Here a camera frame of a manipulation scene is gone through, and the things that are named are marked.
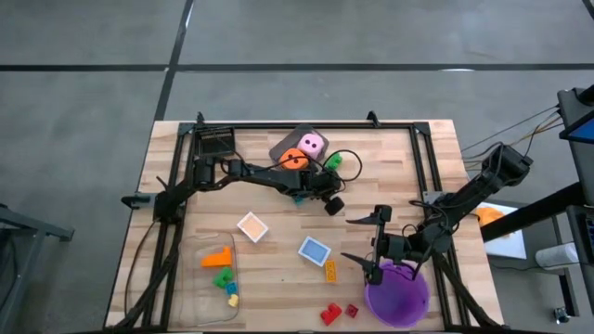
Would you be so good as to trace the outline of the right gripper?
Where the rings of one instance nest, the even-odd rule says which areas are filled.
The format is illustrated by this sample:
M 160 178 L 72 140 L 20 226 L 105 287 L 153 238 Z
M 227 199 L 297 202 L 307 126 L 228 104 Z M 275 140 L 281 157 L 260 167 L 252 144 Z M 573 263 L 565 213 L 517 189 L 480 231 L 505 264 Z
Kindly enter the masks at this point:
M 372 239 L 372 261 L 359 256 L 342 252 L 342 256 L 352 260 L 362 267 L 363 272 L 368 275 L 370 285 L 379 285 L 382 282 L 382 270 L 380 269 L 381 258 L 392 260 L 394 263 L 401 263 L 405 258 L 409 246 L 407 239 L 403 236 L 385 232 L 385 226 L 391 221 L 392 208 L 388 205 L 376 205 L 374 211 L 363 218 L 347 220 L 352 225 L 375 225 L 375 237 Z

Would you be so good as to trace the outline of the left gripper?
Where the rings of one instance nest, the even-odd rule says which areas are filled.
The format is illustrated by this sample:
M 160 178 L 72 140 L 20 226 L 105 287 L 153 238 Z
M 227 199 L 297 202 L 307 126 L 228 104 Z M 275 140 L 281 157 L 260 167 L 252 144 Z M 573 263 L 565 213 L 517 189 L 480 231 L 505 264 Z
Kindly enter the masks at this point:
M 334 216 L 343 209 L 344 202 L 340 197 L 333 196 L 343 188 L 344 182 L 335 171 L 307 172 L 302 176 L 302 189 L 295 190 L 291 198 L 325 199 L 324 210 L 329 216 Z

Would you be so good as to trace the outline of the orange foam die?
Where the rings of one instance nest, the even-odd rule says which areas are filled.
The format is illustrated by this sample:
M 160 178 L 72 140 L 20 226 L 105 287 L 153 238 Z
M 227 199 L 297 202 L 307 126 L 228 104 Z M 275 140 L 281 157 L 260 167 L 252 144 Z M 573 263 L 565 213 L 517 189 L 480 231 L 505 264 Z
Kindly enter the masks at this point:
M 281 155 L 279 162 L 285 170 L 302 170 L 308 166 L 309 159 L 298 148 L 289 148 Z

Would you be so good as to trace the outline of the pink foam die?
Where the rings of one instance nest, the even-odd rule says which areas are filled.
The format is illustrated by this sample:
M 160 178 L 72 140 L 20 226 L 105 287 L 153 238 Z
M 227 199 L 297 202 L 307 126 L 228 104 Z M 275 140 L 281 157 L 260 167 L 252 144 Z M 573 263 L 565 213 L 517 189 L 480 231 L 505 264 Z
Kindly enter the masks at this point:
M 325 142 L 320 135 L 306 134 L 300 139 L 297 148 L 305 155 L 316 159 L 324 146 Z

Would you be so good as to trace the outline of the orange playing card deck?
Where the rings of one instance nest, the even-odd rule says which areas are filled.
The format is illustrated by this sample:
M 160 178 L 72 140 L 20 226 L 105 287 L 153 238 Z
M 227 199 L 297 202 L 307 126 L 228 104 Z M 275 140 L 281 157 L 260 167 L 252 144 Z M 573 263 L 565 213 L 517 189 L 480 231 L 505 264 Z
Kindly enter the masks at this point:
M 261 238 L 268 232 L 268 226 L 262 222 L 253 212 L 248 212 L 241 218 L 237 227 L 245 234 L 253 243 L 258 243 Z

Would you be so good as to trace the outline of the orange L-shaped toy block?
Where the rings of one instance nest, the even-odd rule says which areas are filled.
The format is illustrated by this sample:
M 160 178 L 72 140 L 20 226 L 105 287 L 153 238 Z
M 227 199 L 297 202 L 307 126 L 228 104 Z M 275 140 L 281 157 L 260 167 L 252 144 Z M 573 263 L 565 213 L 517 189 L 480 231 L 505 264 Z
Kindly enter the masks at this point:
M 201 267 L 222 267 L 232 264 L 233 255 L 230 246 L 224 246 L 221 251 L 207 254 L 200 260 Z

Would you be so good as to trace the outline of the short green toy block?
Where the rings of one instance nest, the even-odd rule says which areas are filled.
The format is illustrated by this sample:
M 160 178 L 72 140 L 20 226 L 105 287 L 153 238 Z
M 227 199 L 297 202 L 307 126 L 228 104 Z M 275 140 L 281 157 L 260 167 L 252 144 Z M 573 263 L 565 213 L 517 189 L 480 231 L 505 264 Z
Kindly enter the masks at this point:
M 224 289 L 228 283 L 233 280 L 233 271 L 230 267 L 223 267 L 213 278 L 213 284 L 220 289 Z

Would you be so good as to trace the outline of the blue playing card deck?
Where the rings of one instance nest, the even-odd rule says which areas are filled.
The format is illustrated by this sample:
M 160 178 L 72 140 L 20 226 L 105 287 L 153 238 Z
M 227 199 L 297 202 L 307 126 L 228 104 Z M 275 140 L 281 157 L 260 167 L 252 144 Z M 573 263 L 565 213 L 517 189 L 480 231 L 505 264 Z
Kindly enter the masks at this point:
M 330 247 L 312 237 L 306 237 L 298 249 L 299 255 L 320 267 L 325 265 L 330 253 Z

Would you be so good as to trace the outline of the grey translucent plastic bin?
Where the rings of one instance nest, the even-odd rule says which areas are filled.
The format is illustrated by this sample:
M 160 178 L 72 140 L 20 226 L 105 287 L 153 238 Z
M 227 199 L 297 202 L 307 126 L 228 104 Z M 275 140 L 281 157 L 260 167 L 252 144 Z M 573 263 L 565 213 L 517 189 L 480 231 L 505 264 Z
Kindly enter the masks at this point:
M 297 148 L 300 139 L 303 135 L 306 134 L 320 135 L 325 142 L 323 150 L 320 152 L 319 156 L 316 159 L 313 159 L 306 155 L 309 159 L 309 164 L 306 168 L 309 167 L 312 161 L 321 161 L 324 158 L 327 149 L 329 148 L 329 140 L 314 127 L 306 123 L 299 124 L 288 135 L 286 135 L 282 140 L 280 140 L 274 147 L 272 147 L 269 150 L 269 156 L 272 159 L 272 161 L 279 163 L 279 158 L 281 157 L 281 155 L 289 148 Z

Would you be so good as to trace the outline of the purple plastic bucket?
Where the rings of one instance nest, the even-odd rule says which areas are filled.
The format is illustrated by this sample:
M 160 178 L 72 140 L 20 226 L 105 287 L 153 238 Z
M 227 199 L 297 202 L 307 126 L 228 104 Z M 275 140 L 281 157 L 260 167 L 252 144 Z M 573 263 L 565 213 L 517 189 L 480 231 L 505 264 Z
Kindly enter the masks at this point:
M 381 283 L 365 286 L 364 297 L 368 309 L 387 326 L 416 326 L 426 316 L 430 306 L 430 289 L 424 276 L 413 276 L 414 269 L 407 263 L 383 262 L 380 269 Z

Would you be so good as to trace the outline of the red L-shaped toy block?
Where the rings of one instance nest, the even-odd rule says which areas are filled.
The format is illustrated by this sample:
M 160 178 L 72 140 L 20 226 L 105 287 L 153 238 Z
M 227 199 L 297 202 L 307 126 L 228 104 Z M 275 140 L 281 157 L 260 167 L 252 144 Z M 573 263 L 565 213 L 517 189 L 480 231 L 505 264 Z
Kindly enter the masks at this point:
M 328 327 L 330 326 L 340 315 L 342 314 L 342 308 L 332 302 L 327 308 L 320 313 L 320 318 L 323 324 Z

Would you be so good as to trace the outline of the orange plastic object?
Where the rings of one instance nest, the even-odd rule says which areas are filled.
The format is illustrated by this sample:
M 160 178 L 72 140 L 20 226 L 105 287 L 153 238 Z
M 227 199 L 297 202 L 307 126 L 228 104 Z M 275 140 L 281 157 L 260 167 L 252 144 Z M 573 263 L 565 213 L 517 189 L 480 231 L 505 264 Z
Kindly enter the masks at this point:
M 505 216 L 504 212 L 491 207 L 478 208 L 475 211 L 480 227 L 489 225 Z

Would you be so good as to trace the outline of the white sheet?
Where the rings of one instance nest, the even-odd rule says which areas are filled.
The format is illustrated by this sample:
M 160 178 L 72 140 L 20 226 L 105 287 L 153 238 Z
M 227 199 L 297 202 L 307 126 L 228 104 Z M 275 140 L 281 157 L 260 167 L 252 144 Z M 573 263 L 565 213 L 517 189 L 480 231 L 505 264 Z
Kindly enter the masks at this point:
M 483 207 L 491 207 L 498 209 L 501 212 L 504 212 L 505 215 L 517 211 L 517 208 L 514 207 L 493 204 L 488 202 L 482 202 L 481 204 L 479 204 L 475 211 L 478 208 Z M 527 259 L 522 230 L 515 231 L 513 233 L 504 235 L 503 237 L 496 238 L 491 241 L 486 241 L 484 243 L 484 248 L 487 255 L 495 255 L 522 260 Z

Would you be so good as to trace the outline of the clear plastic tray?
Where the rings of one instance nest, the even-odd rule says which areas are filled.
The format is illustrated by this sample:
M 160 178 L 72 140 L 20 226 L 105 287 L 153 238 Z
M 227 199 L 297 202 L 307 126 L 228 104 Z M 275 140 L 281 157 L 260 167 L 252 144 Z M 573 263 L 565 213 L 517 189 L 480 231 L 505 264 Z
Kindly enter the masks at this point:
M 179 302 L 176 318 L 172 322 L 181 328 L 218 325 L 235 318 L 237 308 L 228 304 L 226 289 L 217 288 L 213 278 L 225 267 L 201 267 L 200 260 L 207 254 L 219 252 L 230 246 L 233 280 L 239 288 L 238 261 L 235 240 L 227 232 L 202 233 L 182 239 L 179 245 L 179 278 L 175 299 Z

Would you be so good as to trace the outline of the black metal beam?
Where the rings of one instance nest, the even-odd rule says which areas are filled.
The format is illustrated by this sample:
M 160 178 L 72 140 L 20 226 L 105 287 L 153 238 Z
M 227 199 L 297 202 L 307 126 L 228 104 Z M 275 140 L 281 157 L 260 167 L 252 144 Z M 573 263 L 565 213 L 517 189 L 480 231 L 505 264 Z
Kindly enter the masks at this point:
M 481 228 L 484 242 L 488 242 L 557 215 L 569 206 L 592 204 L 579 182 L 569 185 L 527 206 L 509 213 Z

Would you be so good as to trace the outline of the white paper roll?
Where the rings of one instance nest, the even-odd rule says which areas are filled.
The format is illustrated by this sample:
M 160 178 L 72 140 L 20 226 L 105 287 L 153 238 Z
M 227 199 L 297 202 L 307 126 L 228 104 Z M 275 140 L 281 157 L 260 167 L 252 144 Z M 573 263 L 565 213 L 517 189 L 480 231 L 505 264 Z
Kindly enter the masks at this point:
M 580 263 L 573 242 L 538 250 L 535 254 L 535 261 L 539 267 L 545 270 L 555 270 Z

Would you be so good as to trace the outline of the blue screen monitor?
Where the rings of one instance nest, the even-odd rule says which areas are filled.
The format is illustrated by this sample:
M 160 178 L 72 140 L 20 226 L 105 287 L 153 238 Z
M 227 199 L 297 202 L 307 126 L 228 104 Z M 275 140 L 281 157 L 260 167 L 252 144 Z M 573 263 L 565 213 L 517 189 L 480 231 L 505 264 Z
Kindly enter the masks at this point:
M 594 144 L 594 110 L 567 126 L 559 138 L 572 142 Z

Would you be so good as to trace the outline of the grey metal cart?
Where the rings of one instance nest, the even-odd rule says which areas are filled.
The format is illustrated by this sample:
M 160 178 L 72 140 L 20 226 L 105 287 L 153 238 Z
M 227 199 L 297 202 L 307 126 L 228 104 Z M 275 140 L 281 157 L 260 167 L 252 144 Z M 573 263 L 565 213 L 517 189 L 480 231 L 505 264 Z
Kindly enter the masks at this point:
M 0 204 L 0 334 L 8 334 L 46 237 L 71 241 L 64 228 L 14 212 Z

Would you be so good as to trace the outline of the black aluminium table frame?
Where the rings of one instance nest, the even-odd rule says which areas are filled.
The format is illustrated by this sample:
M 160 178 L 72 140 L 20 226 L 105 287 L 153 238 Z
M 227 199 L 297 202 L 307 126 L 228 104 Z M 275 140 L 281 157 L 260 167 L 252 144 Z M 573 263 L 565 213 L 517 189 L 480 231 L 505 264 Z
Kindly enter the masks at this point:
M 106 334 L 375 332 L 421 283 L 412 329 L 500 330 L 450 121 L 156 122 Z

